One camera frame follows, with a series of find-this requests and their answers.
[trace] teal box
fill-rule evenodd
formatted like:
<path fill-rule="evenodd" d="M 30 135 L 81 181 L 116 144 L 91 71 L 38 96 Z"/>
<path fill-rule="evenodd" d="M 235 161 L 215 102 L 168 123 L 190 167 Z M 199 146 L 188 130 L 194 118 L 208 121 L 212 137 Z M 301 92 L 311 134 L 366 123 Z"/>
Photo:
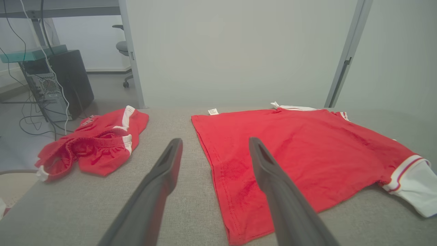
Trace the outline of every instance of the teal box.
<path fill-rule="evenodd" d="M 43 46 L 42 48 L 44 49 L 44 52 L 46 53 L 47 57 L 52 55 L 52 52 L 50 51 L 50 48 L 48 46 Z M 59 54 L 62 52 L 66 52 L 67 46 L 65 44 L 61 44 L 61 45 L 52 46 L 52 49 L 55 54 Z M 6 53 L 6 55 L 7 57 L 4 54 L 0 54 L 0 59 L 2 63 L 8 63 L 8 58 L 9 58 L 9 63 L 22 62 L 23 60 L 35 61 L 45 58 L 44 53 L 41 51 L 39 47 L 34 49 L 27 49 L 26 56 L 24 56 L 24 50 Z"/>

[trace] white cable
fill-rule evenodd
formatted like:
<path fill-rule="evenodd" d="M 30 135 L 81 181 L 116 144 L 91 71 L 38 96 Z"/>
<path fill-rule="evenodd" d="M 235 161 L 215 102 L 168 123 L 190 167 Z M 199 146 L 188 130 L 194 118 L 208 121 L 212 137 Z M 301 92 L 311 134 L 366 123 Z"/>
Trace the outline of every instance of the white cable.
<path fill-rule="evenodd" d="M 30 23 L 31 19 L 28 17 L 28 15 L 27 15 L 27 13 L 26 13 L 26 9 L 24 8 L 23 0 L 20 0 L 20 2 L 21 2 L 21 5 L 23 6 L 24 14 L 25 14 L 26 17 L 27 17 L 27 19 L 28 19 L 28 23 L 29 23 L 29 26 L 30 26 L 30 28 L 31 28 L 31 30 L 32 30 L 32 29 L 33 29 L 33 26 L 32 26 L 32 24 Z M 47 58 L 47 55 L 46 55 L 46 53 L 44 52 L 44 49 L 42 48 L 42 45 L 41 45 L 39 39 L 38 39 L 38 44 L 39 44 L 39 48 L 41 49 L 42 53 L 44 54 L 44 57 L 45 57 L 45 63 L 47 63 L 47 67 L 49 67 L 50 72 L 52 72 L 52 73 L 55 75 L 55 82 L 56 82 L 56 83 L 61 87 L 62 96 L 64 97 L 65 101 L 67 102 L 67 108 L 65 109 L 65 116 L 67 117 L 67 120 L 65 121 L 65 124 L 64 124 L 65 135 L 67 135 L 68 107 L 70 106 L 70 103 L 67 101 L 67 98 L 65 98 L 64 87 L 62 87 L 62 85 L 58 82 L 58 77 L 56 76 L 56 73 L 53 71 L 52 67 L 50 66 L 50 64 L 49 64 L 49 60 L 48 60 L 48 58 Z"/>

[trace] table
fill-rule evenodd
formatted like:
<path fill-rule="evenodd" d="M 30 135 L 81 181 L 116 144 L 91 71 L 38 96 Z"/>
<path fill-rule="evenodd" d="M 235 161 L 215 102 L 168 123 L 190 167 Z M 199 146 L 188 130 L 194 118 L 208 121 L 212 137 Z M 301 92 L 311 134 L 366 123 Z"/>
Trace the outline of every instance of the table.
<path fill-rule="evenodd" d="M 266 108 L 218 108 L 218 112 Z M 207 110 L 141 109 L 149 114 L 149 123 L 121 168 L 103 178 L 81 173 L 76 165 L 61 180 L 36 183 L 0 221 L 1 244 L 96 245 L 169 141 L 180 137 L 184 151 L 178 182 L 167 198 L 158 245 L 227 245 L 211 169 L 190 119 L 194 114 L 207 114 Z M 348 110 L 348 118 L 437 162 L 432 125 L 383 110 Z M 319 215 L 345 246 L 433 245 L 437 241 L 437 216 L 421 217 L 407 202 L 376 185 Z M 275 244 L 271 234 L 246 245 Z"/>
<path fill-rule="evenodd" d="M 2 0 L 5 1 L 8 18 L 26 18 L 23 7 L 19 0 Z M 39 42 L 45 46 L 43 33 L 39 25 L 41 18 L 41 1 L 23 0 L 26 13 L 32 20 L 34 30 L 38 36 Z M 44 18 L 56 17 L 76 17 L 76 16 L 94 16 L 94 15 L 120 15 L 118 0 L 45 0 L 44 1 Z M 0 18 L 5 18 L 3 4 L 0 4 Z"/>

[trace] computer vent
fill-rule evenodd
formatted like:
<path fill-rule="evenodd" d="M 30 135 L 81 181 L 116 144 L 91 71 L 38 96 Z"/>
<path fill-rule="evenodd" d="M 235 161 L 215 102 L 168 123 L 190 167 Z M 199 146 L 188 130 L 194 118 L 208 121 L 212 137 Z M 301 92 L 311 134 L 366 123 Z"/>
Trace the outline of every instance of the computer vent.
<path fill-rule="evenodd" d="M 55 81 L 54 76 L 45 75 L 45 76 L 37 76 L 39 83 L 42 87 L 44 94 L 55 94 L 61 93 L 58 84 Z"/>

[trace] red fabric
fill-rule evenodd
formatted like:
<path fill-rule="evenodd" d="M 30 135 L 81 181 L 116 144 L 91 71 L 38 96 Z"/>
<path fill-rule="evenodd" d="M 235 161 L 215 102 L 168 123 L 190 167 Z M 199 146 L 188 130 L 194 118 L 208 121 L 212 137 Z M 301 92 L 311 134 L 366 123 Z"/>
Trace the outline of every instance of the red fabric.
<path fill-rule="evenodd" d="M 75 161 L 84 172 L 106 176 L 120 167 L 139 142 L 149 116 L 133 107 L 90 116 L 71 134 L 46 145 L 36 167 L 47 172 L 47 182 L 67 175 Z"/>
<path fill-rule="evenodd" d="M 390 175 L 414 155 L 390 138 L 325 109 L 257 110 L 192 116 L 211 165 L 230 245 L 274 231 L 249 154 L 258 137 L 315 211 L 328 209 Z"/>

